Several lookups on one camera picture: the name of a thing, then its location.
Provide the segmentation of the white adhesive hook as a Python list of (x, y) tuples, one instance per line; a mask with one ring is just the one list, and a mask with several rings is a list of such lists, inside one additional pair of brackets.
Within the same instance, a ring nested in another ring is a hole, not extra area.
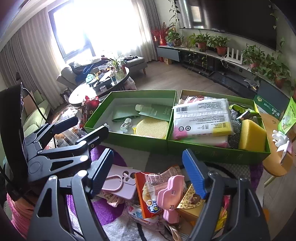
[(132, 128), (132, 119), (126, 118), (123, 124), (120, 126), (120, 130), (123, 133), (128, 133), (128, 131)]

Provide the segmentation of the green cloth pad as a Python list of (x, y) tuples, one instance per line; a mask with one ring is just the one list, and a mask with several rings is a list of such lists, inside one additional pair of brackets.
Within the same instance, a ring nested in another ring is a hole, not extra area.
[(139, 112), (135, 110), (135, 105), (119, 105), (113, 109), (112, 121), (124, 121), (126, 118), (135, 119), (140, 117)]

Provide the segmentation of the yellow round silicone mat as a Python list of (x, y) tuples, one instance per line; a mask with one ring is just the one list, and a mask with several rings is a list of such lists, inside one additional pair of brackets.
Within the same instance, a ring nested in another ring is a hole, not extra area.
[(165, 139), (168, 129), (168, 121), (155, 118), (144, 118), (133, 127), (133, 132), (137, 136)]

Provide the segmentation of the green facial mask sachet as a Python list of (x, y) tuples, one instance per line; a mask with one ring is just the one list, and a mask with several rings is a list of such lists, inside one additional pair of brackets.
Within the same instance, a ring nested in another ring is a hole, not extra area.
[(166, 105), (160, 104), (137, 104), (135, 110), (139, 115), (155, 118), (162, 121), (169, 121), (171, 118), (172, 108)]

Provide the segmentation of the green sofa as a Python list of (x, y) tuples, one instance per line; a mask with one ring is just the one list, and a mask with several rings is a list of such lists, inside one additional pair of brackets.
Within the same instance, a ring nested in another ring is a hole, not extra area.
[[(48, 117), (50, 112), (50, 105), (48, 101), (41, 96), (40, 92), (36, 90), (35, 92), (30, 91), (30, 94), (34, 97), (34, 100), (40, 109), (41, 113), (45, 118)], [(24, 136), (27, 137), (34, 131), (39, 129), (45, 124), (45, 119), (42, 117), (31, 97), (27, 95), (23, 98), (23, 112), (22, 112), (22, 124)]]

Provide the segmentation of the red snack bag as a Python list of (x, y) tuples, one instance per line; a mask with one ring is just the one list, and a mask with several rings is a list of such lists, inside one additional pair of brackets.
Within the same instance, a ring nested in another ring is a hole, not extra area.
[(82, 117), (80, 121), (80, 127), (83, 128), (87, 121), (90, 119), (92, 114), (95, 112), (95, 110), (98, 108), (100, 104), (99, 97), (88, 97), (85, 96), (83, 102), (82, 102)]

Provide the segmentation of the round dark coffee table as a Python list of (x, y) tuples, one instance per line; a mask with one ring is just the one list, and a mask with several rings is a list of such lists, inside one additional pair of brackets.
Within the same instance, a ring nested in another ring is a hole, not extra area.
[(110, 78), (111, 71), (105, 73), (101, 78), (104, 82), (100, 83), (95, 87), (91, 87), (88, 83), (84, 82), (76, 87), (69, 97), (69, 104), (73, 106), (81, 106), (85, 97), (93, 98), (98, 96), (99, 98), (108, 95), (113, 91), (125, 90), (125, 83), (130, 76), (130, 69), (125, 68), (126, 73), (124, 73), (123, 78), (112, 80)]

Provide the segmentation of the pink hair clip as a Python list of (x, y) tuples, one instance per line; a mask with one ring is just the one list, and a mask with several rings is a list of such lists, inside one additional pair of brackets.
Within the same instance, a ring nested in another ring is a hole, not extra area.
[(177, 206), (182, 200), (185, 186), (183, 175), (171, 176), (165, 189), (158, 192), (157, 205), (162, 208), (163, 219), (170, 224), (178, 223), (179, 214)]

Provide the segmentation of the green tray left box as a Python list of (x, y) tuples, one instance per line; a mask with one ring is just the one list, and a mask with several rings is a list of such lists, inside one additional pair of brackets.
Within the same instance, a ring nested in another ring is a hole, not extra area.
[(84, 125), (107, 127), (106, 143), (151, 153), (167, 153), (175, 90), (111, 92)]

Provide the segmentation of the green tray box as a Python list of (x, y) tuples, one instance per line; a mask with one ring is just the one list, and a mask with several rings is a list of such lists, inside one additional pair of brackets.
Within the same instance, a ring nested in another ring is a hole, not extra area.
[(199, 160), (238, 165), (271, 154), (254, 100), (197, 90), (181, 91), (167, 145), (171, 154), (191, 149)]
[(175, 90), (111, 92), (84, 125), (107, 127), (106, 143), (151, 153), (167, 153)]

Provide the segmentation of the orange snack packet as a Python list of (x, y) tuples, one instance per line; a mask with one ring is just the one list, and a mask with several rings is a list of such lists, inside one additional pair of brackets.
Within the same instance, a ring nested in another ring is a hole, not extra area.
[(170, 177), (176, 175), (182, 175), (178, 165), (171, 166), (160, 174), (145, 172), (135, 174), (137, 193), (144, 219), (152, 218), (161, 213), (162, 209), (157, 206), (158, 192), (167, 187)]

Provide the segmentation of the white wipes pack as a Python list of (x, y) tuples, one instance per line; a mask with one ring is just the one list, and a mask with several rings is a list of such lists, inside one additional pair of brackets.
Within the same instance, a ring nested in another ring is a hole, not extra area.
[(196, 136), (228, 136), (234, 134), (228, 100), (199, 100), (173, 107), (172, 138), (181, 140)]

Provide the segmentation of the grey footstool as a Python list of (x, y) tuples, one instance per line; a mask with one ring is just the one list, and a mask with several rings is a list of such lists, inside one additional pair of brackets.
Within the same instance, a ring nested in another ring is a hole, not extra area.
[(129, 69), (130, 73), (137, 71), (142, 71), (146, 75), (145, 69), (147, 68), (147, 62), (143, 57), (136, 56), (131, 60), (126, 60), (126, 67)]

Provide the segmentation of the grey tv cabinet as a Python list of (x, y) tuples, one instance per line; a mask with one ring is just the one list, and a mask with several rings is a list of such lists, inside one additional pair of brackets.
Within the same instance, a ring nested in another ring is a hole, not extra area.
[(279, 89), (268, 79), (253, 73), (249, 67), (226, 60), (214, 51), (158, 46), (157, 53), (159, 57), (180, 62), (188, 70), (204, 75), (241, 97), (253, 99), (258, 95), (281, 112), (290, 101), (286, 90)]

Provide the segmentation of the large black television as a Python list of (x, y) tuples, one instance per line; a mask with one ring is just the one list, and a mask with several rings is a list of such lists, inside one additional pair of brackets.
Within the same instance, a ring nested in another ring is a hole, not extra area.
[(233, 34), (276, 48), (276, 22), (270, 1), (177, 1), (177, 6), (181, 28)]

